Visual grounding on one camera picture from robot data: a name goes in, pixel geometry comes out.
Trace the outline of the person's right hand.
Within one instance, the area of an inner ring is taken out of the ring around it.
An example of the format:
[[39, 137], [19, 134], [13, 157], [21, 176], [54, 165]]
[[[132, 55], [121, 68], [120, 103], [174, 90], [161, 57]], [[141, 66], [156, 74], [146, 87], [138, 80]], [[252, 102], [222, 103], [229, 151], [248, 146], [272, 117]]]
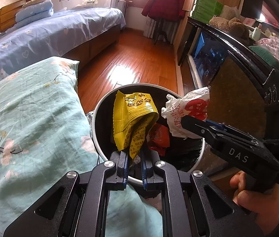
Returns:
[[255, 212], [255, 223], [264, 235], [270, 234], [279, 224], [279, 185], [275, 185], [270, 194], [246, 190], [246, 174], [239, 171], [230, 179], [230, 186], [237, 190], [233, 201], [245, 209]]

